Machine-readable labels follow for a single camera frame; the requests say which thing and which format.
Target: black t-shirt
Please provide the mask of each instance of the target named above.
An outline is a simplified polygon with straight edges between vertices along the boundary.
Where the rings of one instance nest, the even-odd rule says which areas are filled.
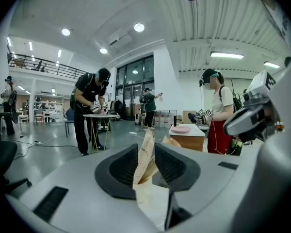
[[[79,77],[76,88],[83,92],[82,96],[89,100],[90,102],[94,102],[96,99],[96,95],[103,96],[105,95],[106,86],[98,86],[95,83],[96,74],[86,73]],[[87,105],[80,103],[79,101],[75,101],[75,110],[80,111],[80,109],[88,108]]]

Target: chair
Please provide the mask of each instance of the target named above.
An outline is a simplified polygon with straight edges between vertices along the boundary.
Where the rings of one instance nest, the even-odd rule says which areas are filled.
[[[67,121],[65,121],[65,129],[66,129],[66,137],[68,138],[68,134],[70,134],[69,132],[69,124],[70,123],[74,123],[74,112],[71,108],[69,108],[66,112],[66,116],[67,116]]]
[[[4,178],[4,174],[12,164],[17,151],[16,143],[10,141],[1,141],[1,118],[9,115],[9,112],[0,113],[0,184],[2,185],[5,193],[10,193],[15,188],[24,183],[27,183],[28,187],[32,186],[31,182],[27,178],[13,183],[9,183],[9,181]]]
[[[44,115],[43,115],[42,108],[39,108],[38,110],[36,110],[34,112],[33,125],[34,125],[34,121],[36,121],[38,123],[38,118],[40,118],[41,122],[44,123]]]

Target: ceiling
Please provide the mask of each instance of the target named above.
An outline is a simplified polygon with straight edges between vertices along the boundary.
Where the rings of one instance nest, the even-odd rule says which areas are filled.
[[[100,66],[163,38],[176,73],[214,68],[239,70],[241,78],[264,70],[265,61],[282,69],[291,56],[269,18],[261,0],[19,0],[10,35],[66,49]],[[137,22],[145,25],[142,33],[133,29]],[[71,35],[63,36],[62,28]],[[131,41],[116,49],[108,38],[118,30]],[[212,58],[212,51],[244,58]]]
[[[145,30],[136,32],[136,23]],[[70,36],[61,30],[68,28]],[[108,38],[118,30],[131,41],[118,49]],[[19,0],[11,21],[10,35],[44,42],[104,65],[132,49],[161,39],[145,0]],[[106,48],[107,54],[101,54]]]
[[[67,50],[62,49],[61,57],[58,58],[58,47],[54,47],[48,44],[41,42],[33,41],[31,39],[23,39],[19,37],[10,37],[12,46],[10,47],[11,51],[14,51],[16,54],[23,54],[27,56],[34,56],[35,58],[40,58],[49,61],[59,61],[60,64],[69,65],[73,53]],[[29,48],[29,41],[32,42],[32,51]]]
[[[290,49],[261,0],[157,0],[152,3],[176,72],[207,68],[261,72],[265,61],[284,68]],[[210,57],[242,53],[241,60]]]
[[[32,79],[13,77],[13,83],[16,88],[16,91],[22,94],[25,91],[30,92]],[[25,91],[22,91],[21,89],[19,89],[18,88],[19,85],[23,87]],[[40,80],[36,81],[36,93],[49,93],[51,95],[52,89],[55,89],[55,92],[58,95],[70,96],[72,93],[72,90],[74,89],[74,86],[59,84],[59,83],[51,83],[51,82],[40,81]]]

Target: pink plate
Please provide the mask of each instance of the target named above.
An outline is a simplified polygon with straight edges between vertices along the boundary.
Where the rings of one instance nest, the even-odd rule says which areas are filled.
[[[172,126],[170,130],[173,133],[187,134],[187,133],[189,133],[191,131],[191,128],[189,128],[189,127],[179,127],[179,126],[178,127],[174,127],[174,126]]]

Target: woman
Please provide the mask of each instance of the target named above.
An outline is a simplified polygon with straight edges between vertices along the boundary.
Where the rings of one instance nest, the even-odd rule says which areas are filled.
[[[201,117],[199,123],[206,122],[210,124],[208,135],[208,153],[226,154],[232,137],[226,135],[223,131],[225,121],[234,113],[234,101],[231,90],[224,86],[224,78],[219,71],[207,69],[199,85],[214,90],[212,115],[209,117]]]
[[[144,127],[153,130],[155,128],[152,126],[152,123],[153,123],[154,113],[155,113],[155,110],[156,110],[154,99],[159,98],[162,95],[162,93],[159,93],[158,95],[154,96],[153,94],[150,93],[150,91],[151,90],[149,88],[145,89],[145,99],[146,99],[145,112],[146,112],[146,116],[145,116]]]
[[[4,81],[6,81],[5,85],[5,92],[3,93],[3,111],[4,112],[11,112],[11,106],[9,105],[9,98],[12,92],[15,90],[15,87],[12,82],[12,77],[8,76]],[[6,132],[7,135],[14,135],[15,131],[13,128],[12,119],[10,116],[5,116],[5,123],[6,123]]]

